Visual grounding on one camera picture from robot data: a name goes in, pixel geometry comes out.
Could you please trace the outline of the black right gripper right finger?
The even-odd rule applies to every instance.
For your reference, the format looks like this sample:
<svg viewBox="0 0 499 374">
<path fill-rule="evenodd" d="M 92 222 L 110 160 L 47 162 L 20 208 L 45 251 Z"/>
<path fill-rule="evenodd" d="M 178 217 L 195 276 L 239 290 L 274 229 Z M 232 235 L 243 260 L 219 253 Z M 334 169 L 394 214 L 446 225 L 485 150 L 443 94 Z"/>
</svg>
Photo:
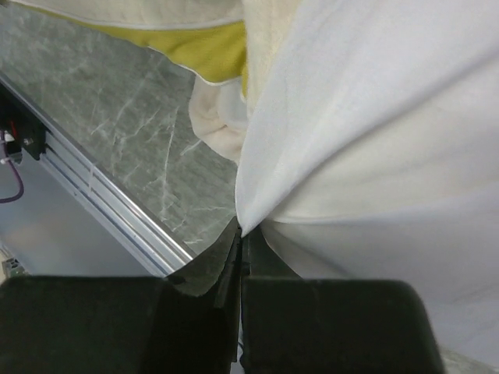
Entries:
<svg viewBox="0 0 499 374">
<path fill-rule="evenodd" d="M 266 243 L 242 241 L 247 373 L 442 373 L 425 307 L 398 280 L 306 279 Z"/>
</svg>

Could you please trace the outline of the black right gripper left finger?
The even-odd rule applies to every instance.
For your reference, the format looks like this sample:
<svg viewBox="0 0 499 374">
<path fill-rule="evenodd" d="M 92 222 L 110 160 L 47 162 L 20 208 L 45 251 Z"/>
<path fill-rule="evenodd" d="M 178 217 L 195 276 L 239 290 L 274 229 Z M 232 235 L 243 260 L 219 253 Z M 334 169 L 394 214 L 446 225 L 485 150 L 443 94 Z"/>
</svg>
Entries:
<svg viewBox="0 0 499 374">
<path fill-rule="evenodd" d="M 4 373 L 228 373 L 240 227 L 167 277 L 18 276 L 1 286 Z"/>
</svg>

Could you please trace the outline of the white pillowcase with peach ruffles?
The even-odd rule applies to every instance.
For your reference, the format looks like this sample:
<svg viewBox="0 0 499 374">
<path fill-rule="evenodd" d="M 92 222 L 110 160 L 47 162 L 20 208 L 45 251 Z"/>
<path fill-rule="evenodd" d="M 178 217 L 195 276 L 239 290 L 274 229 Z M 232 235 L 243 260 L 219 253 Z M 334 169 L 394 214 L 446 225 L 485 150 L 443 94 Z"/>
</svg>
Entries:
<svg viewBox="0 0 499 374">
<path fill-rule="evenodd" d="M 245 1 L 244 234 L 307 277 L 394 278 L 439 342 L 498 363 L 498 4 Z"/>
</svg>

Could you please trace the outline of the cream pillow with yellow edge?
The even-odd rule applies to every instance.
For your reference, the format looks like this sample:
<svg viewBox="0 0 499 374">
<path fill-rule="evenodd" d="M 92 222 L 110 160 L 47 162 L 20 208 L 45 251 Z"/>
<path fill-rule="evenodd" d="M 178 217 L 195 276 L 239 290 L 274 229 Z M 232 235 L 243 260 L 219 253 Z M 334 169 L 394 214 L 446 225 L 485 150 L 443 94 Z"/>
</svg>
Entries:
<svg viewBox="0 0 499 374">
<path fill-rule="evenodd" d="M 21 6 L 150 48 L 220 86 L 247 91 L 241 1 L 21 1 Z"/>
</svg>

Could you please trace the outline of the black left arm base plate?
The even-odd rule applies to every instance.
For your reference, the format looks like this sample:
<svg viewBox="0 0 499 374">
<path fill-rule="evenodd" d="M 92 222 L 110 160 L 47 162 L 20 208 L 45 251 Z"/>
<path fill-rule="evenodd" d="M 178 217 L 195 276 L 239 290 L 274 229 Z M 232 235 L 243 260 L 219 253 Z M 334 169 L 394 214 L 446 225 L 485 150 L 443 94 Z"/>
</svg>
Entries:
<svg viewBox="0 0 499 374">
<path fill-rule="evenodd" d="M 1 130 L 8 132 L 34 160 L 39 161 L 45 153 L 46 126 L 26 104 L 6 90 L 1 90 Z"/>
</svg>

